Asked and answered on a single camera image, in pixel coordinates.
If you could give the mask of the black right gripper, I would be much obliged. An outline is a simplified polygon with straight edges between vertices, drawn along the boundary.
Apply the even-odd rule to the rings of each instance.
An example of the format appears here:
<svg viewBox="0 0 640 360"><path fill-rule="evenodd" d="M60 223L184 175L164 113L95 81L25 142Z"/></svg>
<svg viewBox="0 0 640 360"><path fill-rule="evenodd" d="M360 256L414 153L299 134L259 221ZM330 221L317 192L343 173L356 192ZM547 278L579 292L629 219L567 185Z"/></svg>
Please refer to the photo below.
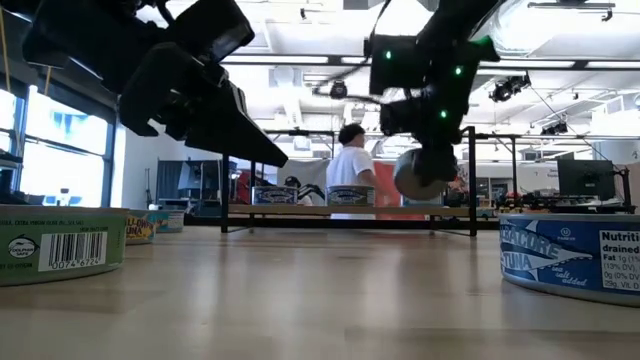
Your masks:
<svg viewBox="0 0 640 360"><path fill-rule="evenodd" d="M421 186L447 185L457 174L457 158L451 145L462 140L460 124L465 113L434 104L425 98L411 98L381 105L379 123L385 136L411 134L422 145L418 155Z"/></svg>

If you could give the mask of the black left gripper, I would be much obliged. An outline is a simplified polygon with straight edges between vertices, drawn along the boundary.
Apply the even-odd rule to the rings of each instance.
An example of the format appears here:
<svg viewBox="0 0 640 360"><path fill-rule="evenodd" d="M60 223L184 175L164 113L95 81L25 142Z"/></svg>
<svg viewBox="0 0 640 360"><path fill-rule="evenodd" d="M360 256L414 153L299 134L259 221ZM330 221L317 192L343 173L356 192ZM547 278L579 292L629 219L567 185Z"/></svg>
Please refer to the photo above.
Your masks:
<svg viewBox="0 0 640 360"><path fill-rule="evenodd" d="M244 92L214 62L201 62L172 42L152 47L119 96L119 119L155 137L151 119L187 146L283 167L288 156L248 116Z"/></svg>

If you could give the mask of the green tuna can silver lid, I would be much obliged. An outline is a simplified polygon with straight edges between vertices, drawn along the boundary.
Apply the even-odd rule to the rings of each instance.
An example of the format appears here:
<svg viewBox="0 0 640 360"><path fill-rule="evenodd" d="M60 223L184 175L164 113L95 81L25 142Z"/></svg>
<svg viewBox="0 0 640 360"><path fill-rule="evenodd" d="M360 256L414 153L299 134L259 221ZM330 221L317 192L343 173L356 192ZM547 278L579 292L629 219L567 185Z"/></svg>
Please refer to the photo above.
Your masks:
<svg viewBox="0 0 640 360"><path fill-rule="evenodd" d="M418 155L421 148L411 149L399 156L393 170L396 189L405 197L415 200L431 200L439 196L447 185L421 186L418 177Z"/></svg>
<svg viewBox="0 0 640 360"><path fill-rule="evenodd" d="M375 205L375 188L364 185L329 186L326 192L328 206L364 206Z"/></svg>

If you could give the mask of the blue albacore tuna can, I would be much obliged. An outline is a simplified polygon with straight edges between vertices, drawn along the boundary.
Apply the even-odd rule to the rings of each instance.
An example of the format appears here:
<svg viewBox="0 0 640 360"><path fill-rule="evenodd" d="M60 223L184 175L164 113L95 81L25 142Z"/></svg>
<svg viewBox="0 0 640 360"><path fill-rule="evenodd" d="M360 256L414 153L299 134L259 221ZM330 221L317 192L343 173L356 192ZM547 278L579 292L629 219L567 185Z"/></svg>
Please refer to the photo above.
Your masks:
<svg viewBox="0 0 640 360"><path fill-rule="evenodd" d="M640 308L640 215L502 214L499 250L512 284Z"/></svg>
<svg viewBox="0 0 640 360"><path fill-rule="evenodd" d="M296 205L298 189L287 186L255 186L251 192L252 205Z"/></svg>

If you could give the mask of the green tuna can gold lid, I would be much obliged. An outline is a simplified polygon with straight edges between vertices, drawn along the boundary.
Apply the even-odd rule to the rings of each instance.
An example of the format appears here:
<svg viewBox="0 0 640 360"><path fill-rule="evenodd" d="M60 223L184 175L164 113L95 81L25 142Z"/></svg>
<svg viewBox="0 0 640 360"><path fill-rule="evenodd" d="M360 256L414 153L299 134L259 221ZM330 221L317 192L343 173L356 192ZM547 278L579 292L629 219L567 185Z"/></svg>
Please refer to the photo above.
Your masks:
<svg viewBox="0 0 640 360"><path fill-rule="evenodd" d="M118 269L128 215L122 208L0 205L0 287Z"/></svg>

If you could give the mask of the red panel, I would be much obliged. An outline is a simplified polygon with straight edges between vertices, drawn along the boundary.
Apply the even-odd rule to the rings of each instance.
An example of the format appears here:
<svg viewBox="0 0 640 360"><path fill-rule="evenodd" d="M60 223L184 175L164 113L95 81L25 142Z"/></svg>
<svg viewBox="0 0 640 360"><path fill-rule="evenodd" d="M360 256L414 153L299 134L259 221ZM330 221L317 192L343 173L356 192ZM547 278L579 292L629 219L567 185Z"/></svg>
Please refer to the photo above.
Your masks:
<svg viewBox="0 0 640 360"><path fill-rule="evenodd" d="M384 163L380 161L374 162L375 174L381 184L381 187L387 194L386 198L379 195L376 196L376 205L381 207L387 205L389 207L401 207L401 194L397 191L393 181L394 165L392 163ZM376 214L377 220L424 220L422 214Z"/></svg>

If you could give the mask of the dark blue cabinet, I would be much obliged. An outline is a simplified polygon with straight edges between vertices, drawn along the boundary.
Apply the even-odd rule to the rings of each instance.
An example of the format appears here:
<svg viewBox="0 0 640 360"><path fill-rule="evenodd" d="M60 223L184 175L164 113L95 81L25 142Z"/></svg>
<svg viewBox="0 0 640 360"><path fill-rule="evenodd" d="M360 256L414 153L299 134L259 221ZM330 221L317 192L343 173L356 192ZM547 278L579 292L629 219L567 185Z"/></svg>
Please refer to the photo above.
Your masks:
<svg viewBox="0 0 640 360"><path fill-rule="evenodd" d="M218 160L159 161L156 200L164 210L218 216L221 200Z"/></svg>

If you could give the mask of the white sheet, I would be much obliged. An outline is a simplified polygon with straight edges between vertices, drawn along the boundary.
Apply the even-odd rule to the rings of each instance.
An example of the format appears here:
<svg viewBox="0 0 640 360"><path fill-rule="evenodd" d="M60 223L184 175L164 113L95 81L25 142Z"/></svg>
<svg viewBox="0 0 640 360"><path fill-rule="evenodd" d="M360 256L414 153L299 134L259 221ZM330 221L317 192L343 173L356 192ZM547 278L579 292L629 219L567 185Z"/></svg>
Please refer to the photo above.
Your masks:
<svg viewBox="0 0 640 360"><path fill-rule="evenodd" d="M324 206L326 204L326 170L328 160L299 161L289 160L277 171L277 184L285 186L288 176L296 176L302 187L298 191L298 204L305 206Z"/></svg>

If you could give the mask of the cluttered background table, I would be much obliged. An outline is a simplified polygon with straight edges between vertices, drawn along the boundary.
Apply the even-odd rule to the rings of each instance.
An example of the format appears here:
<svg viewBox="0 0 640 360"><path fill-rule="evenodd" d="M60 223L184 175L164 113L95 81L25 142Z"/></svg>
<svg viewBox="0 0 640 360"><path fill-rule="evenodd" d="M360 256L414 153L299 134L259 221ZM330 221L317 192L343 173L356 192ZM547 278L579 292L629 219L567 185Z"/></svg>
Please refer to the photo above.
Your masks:
<svg viewBox="0 0 640 360"><path fill-rule="evenodd" d="M582 196L508 193L495 201L497 213L635 214L637 206L618 198L602 201Z"/></svg>

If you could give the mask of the black rig beam with lights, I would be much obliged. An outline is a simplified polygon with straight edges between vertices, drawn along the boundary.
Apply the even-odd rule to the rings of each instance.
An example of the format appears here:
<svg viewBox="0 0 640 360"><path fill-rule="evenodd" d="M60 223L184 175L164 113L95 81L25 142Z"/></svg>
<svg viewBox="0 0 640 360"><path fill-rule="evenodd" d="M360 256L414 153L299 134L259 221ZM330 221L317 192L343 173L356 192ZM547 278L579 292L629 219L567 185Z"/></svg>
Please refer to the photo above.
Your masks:
<svg viewBox="0 0 640 360"><path fill-rule="evenodd" d="M302 66L355 66L364 61L360 56L341 55L231 55L222 61L232 65L302 65ZM487 69L576 70L576 71L634 71L640 70L640 59L545 59L502 58L498 62L481 61Z"/></svg>

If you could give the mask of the black background monitor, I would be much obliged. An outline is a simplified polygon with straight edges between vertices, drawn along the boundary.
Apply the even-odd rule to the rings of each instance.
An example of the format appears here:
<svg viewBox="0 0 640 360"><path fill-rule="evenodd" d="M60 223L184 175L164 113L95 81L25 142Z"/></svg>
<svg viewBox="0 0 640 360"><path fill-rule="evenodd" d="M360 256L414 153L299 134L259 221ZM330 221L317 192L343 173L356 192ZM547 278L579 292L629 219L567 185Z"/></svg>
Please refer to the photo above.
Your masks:
<svg viewBox="0 0 640 360"><path fill-rule="evenodd" d="M560 159L557 170L561 195L596 196L602 201L616 196L611 161Z"/></svg>

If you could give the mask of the large window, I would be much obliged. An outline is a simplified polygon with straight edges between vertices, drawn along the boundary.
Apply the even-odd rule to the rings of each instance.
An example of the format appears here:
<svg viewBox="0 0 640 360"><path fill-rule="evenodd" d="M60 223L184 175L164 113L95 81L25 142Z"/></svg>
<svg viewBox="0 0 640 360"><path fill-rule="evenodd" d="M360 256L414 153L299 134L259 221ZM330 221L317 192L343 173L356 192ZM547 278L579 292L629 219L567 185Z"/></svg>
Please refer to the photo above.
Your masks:
<svg viewBox="0 0 640 360"><path fill-rule="evenodd" d="M114 126L30 87L24 98L0 90L0 150L22 159L12 187L56 206L61 188L69 205L107 204Z"/></svg>

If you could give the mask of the black background rig frame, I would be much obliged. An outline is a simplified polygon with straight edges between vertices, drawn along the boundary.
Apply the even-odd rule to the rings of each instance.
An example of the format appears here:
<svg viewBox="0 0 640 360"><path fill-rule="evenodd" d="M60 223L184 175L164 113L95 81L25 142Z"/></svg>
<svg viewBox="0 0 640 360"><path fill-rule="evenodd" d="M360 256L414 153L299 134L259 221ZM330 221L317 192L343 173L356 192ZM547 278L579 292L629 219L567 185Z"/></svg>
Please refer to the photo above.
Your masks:
<svg viewBox="0 0 640 360"><path fill-rule="evenodd" d="M306 138L311 138L313 136L330 136L332 139L332 145L330 146L331 155L334 155L336 135L333 131L290 129L290 130L264 130L264 133L267 136L275 135L276 137L279 137L280 135L286 135L289 137L306 137ZM252 158L252 161L268 164L271 166L277 166L277 167L282 167L288 160L289 160L289 157L285 154L283 150L278 148L276 144L268 145L264 151L260 151L254 158Z"/></svg>
<svg viewBox="0 0 640 360"><path fill-rule="evenodd" d="M613 136L613 135L588 135L588 134L574 134L574 135L522 135L522 134L494 134L494 133L477 133L474 132L474 127L467 127L464 129L466 132L465 138L468 139L469 146L469 161L472 163L470 173L472 179L470 182L475 184L475 171L477 164L477 150L476 146L480 141L494 140L497 143L502 144L507 150L511 152L511 167L512 167L512 179L514 191L519 192L517 185L517 162L516 159L516 145L519 140L558 140L560 142L566 141L578 141L580 144L589 147L593 152L598 153L600 157L604 158L604 155L594 147L593 142L603 141L640 141L640 136Z"/></svg>

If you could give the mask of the black aluminium table frame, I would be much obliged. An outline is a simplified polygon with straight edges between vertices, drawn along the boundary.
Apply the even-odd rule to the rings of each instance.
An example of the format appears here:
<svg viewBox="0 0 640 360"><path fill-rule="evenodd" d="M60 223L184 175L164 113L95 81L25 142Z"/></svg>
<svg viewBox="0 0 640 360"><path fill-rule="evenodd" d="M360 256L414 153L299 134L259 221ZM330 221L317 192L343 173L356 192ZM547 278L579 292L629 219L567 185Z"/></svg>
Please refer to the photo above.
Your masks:
<svg viewBox="0 0 640 360"><path fill-rule="evenodd" d="M297 229L370 229L370 230L462 230L471 229L470 221L430 220L333 220L329 218L229 217L226 225L251 228Z"/></svg>

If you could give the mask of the silver ventilation duct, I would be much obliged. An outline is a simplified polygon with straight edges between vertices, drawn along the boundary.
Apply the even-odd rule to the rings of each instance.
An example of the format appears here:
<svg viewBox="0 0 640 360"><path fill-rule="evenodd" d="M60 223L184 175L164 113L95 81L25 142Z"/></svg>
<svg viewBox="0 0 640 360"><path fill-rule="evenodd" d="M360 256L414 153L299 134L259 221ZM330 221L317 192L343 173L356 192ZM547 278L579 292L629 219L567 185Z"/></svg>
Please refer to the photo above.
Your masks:
<svg viewBox="0 0 640 360"><path fill-rule="evenodd" d="M558 0L499 0L471 40L489 37L501 56L526 56L578 20L576 7Z"/></svg>

